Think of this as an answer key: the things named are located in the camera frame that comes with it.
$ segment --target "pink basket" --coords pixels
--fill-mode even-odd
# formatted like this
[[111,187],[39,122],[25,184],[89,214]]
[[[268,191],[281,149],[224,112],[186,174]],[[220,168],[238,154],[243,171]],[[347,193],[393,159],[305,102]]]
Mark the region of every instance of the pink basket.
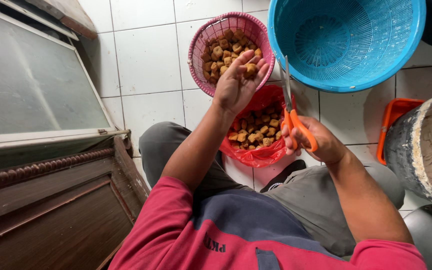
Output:
[[269,46],[267,29],[260,20],[243,12],[228,12],[213,18],[198,29],[191,40],[188,53],[189,71],[191,71],[192,78],[202,91],[212,97],[215,94],[216,87],[208,82],[203,75],[201,55],[206,47],[205,41],[211,38],[217,39],[228,28],[231,28],[233,32],[236,32],[238,28],[241,29],[248,37],[248,43],[256,44],[261,49],[262,57],[269,63],[268,73],[259,84],[258,90],[265,85],[275,65],[275,56],[271,46]]

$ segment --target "leg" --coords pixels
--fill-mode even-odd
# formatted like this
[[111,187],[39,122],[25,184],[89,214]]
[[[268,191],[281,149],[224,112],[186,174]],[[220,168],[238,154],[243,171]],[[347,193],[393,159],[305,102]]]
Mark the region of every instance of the leg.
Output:
[[[139,138],[139,152],[142,167],[148,183],[154,187],[163,172],[164,166],[178,146],[189,136],[191,131],[172,122],[161,122],[150,127]],[[200,199],[233,188],[251,188],[235,182],[216,161],[213,161],[194,195]]]
[[[396,175],[379,163],[363,161],[363,165],[394,206],[401,208],[404,188]],[[356,243],[326,165],[295,171],[285,184],[264,194],[284,205],[329,252],[340,257],[352,254]]]

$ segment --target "plastic mesh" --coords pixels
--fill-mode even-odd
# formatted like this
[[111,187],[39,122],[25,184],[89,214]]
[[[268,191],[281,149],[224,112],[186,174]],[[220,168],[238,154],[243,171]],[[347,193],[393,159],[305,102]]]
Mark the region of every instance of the plastic mesh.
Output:
[[303,76],[350,87],[379,77],[411,34],[411,0],[280,0],[274,32]]
[[205,49],[205,41],[211,38],[217,39],[218,36],[224,34],[226,29],[231,29],[233,32],[236,32],[236,29],[239,28],[248,37],[248,43],[256,44],[256,46],[261,49],[262,57],[270,64],[269,71],[258,86],[258,89],[263,87],[271,75],[275,62],[275,57],[269,45],[267,30],[264,24],[255,17],[242,12],[226,13],[213,19],[212,24],[210,24],[211,22],[212,21],[209,21],[209,24],[205,24],[199,29],[189,46],[189,69],[196,84],[206,94],[214,96],[216,87],[205,79],[203,75],[203,60],[200,57]]

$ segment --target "white tile floor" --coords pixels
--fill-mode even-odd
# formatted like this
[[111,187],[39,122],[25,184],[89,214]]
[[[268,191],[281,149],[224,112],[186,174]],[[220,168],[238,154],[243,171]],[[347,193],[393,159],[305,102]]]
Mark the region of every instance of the white tile floor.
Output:
[[[79,0],[100,33],[82,41],[90,58],[88,72],[105,106],[120,128],[131,129],[134,162],[142,170],[138,138],[151,125],[173,121],[194,129],[212,98],[197,88],[187,65],[188,47],[196,30],[209,19],[230,11],[250,13],[267,24],[270,0]],[[269,84],[279,84],[279,67]],[[380,85],[354,94],[329,94],[303,87],[297,106],[319,119],[362,160],[375,153],[386,104],[398,98],[432,97],[432,46],[421,42],[403,70]],[[308,154],[308,166],[320,165]],[[260,190],[295,156],[253,169],[224,157],[227,173],[237,182]],[[401,214],[429,203],[407,193]]]

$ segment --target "scissors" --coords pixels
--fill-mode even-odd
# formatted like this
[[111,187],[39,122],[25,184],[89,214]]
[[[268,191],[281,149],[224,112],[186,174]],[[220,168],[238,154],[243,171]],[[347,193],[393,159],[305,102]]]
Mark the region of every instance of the scissors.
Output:
[[[291,86],[290,86],[290,72],[289,72],[289,64],[288,64],[288,56],[285,57],[286,64],[286,72],[283,71],[283,66],[281,65],[281,60],[278,58],[279,63],[279,73],[281,74],[281,79],[283,80],[283,95],[284,102],[286,104],[286,108],[284,110],[284,121],[281,123],[281,129],[286,125],[289,129],[289,133],[293,130],[294,127],[297,127],[303,135],[308,138],[310,147],[304,146],[304,149],[308,152],[314,152],[318,150],[318,144],[316,143],[316,139],[311,134],[311,132],[301,123],[298,118],[298,114],[296,113],[296,108],[292,107],[291,104]],[[293,141],[293,150],[298,148],[298,142],[293,136],[290,136]]]

